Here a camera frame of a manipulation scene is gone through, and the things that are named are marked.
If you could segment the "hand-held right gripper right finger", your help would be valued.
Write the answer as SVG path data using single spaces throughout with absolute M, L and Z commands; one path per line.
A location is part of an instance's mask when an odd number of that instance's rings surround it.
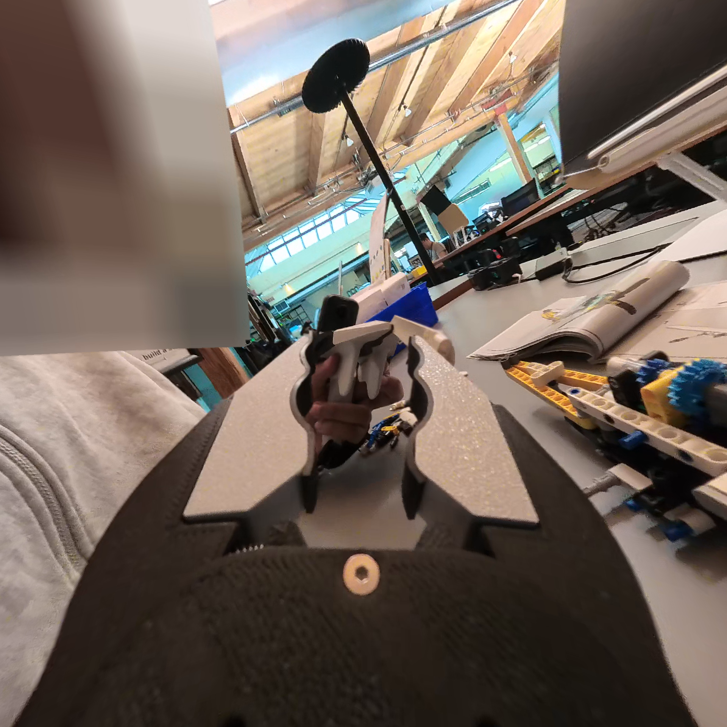
M 539 517 L 493 405 L 421 336 L 407 360 L 414 422 L 401 493 L 409 520 L 532 529 Z

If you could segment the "person's grey hoodie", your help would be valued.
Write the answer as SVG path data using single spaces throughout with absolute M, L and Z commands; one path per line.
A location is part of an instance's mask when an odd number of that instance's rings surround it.
M 129 353 L 2 356 L 2 725 L 36 687 L 109 523 L 204 415 Z

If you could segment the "white cardboard box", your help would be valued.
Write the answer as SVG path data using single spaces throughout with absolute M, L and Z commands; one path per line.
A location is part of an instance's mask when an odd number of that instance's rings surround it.
M 376 285 L 369 285 L 361 289 L 351 296 L 351 299 L 359 305 L 356 323 L 365 323 L 373 319 L 409 292 L 409 281 L 403 272 L 396 273 Z

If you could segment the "white sign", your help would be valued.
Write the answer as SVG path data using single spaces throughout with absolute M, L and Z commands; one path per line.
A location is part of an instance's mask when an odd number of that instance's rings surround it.
M 195 387 L 186 370 L 203 359 L 197 352 L 188 349 L 133 350 L 128 353 L 167 377 L 179 388 Z

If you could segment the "tall white banner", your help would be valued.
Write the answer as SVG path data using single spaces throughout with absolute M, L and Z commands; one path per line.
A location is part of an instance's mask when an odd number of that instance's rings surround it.
M 384 283 L 391 277 L 391 248 L 386 237 L 386 215 L 389 195 L 385 193 L 372 216 L 368 234 L 368 264 L 371 287 Z

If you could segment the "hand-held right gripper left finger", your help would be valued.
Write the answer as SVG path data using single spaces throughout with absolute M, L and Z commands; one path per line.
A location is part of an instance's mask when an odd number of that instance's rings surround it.
M 308 334 L 232 396 L 184 510 L 191 522 L 278 524 L 304 510 L 315 436 L 296 395 L 310 374 Z

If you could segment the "black power adapter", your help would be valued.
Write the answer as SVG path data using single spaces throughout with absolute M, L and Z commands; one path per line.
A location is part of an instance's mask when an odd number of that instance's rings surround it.
M 535 260 L 534 277 L 538 281 L 544 281 L 561 275 L 571 267 L 571 263 L 571 255 L 567 250 L 555 250 Z

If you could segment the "blue plastic bin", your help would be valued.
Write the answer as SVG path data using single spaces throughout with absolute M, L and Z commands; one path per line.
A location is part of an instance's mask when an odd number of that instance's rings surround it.
M 427 327 L 433 327 L 439 322 L 438 314 L 434 308 L 428 287 L 425 284 L 415 286 L 404 296 L 385 306 L 376 314 L 363 314 L 359 323 L 369 321 L 391 322 L 395 316 Z

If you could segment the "black pole with round disc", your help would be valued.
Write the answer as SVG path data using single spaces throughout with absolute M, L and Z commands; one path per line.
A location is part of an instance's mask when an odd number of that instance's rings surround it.
M 348 117 L 359 134 L 359 139 L 382 180 L 387 198 L 393 202 L 396 212 L 409 238 L 424 264 L 432 285 L 443 283 L 442 276 L 424 248 L 420 234 L 409 216 L 395 184 L 362 122 L 352 100 L 352 94 L 368 73 L 370 54 L 366 43 L 359 39 L 346 39 L 329 48 L 307 73 L 301 92 L 303 104 L 313 114 L 326 114 L 343 105 Z

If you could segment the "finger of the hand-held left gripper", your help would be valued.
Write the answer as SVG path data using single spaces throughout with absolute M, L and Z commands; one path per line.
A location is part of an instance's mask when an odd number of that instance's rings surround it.
M 421 323 L 410 321 L 399 315 L 393 317 L 391 324 L 393 326 L 392 333 L 400 340 L 401 344 L 407 346 L 413 337 L 419 337 L 426 341 L 450 365 L 455 365 L 456 356 L 454 346 L 443 332 L 424 326 Z

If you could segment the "person's left hand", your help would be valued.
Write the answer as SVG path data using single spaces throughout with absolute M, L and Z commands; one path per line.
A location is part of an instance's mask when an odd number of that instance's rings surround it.
M 376 397 L 370 398 L 367 386 L 357 383 L 350 402 L 329 401 L 329 387 L 337 373 L 340 358 L 332 355 L 318 363 L 311 377 L 312 406 L 306 421 L 315 431 L 315 453 L 320 454 L 324 441 L 359 443 L 368 433 L 374 410 L 389 406 L 404 397 L 401 381 L 385 367 Z

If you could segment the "long wooden desk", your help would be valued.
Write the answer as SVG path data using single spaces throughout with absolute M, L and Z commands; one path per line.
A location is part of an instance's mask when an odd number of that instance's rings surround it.
M 519 262 L 562 248 L 575 249 L 575 228 L 604 237 L 619 225 L 634 226 L 675 212 L 715 202 L 715 198 L 675 172 L 642 164 L 585 187 L 569 183 L 537 204 L 482 232 L 435 264 L 441 281 L 465 275 L 498 259 Z

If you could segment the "black device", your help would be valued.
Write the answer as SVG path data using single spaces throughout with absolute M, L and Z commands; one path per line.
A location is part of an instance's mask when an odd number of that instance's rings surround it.
M 522 277 L 521 265 L 517 258 L 497 259 L 484 268 L 469 273 L 468 278 L 476 291 L 498 289 L 518 283 Z

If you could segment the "pile of loose lego pieces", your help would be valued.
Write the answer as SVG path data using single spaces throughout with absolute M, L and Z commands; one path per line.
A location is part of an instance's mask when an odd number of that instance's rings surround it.
M 359 447 L 359 453 L 369 456 L 385 448 L 395 449 L 401 437 L 413 432 L 418 419 L 410 403 L 401 400 L 390 406 L 390 414 L 378 422 Z

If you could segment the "yellow and white lego model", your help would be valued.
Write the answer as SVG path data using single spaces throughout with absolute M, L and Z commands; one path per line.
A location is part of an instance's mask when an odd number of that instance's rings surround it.
M 613 357 L 607 376 L 509 359 L 506 376 L 557 409 L 611 462 L 587 496 L 626 488 L 624 506 L 646 513 L 671 541 L 726 523 L 726 368 L 678 363 L 662 351 Z

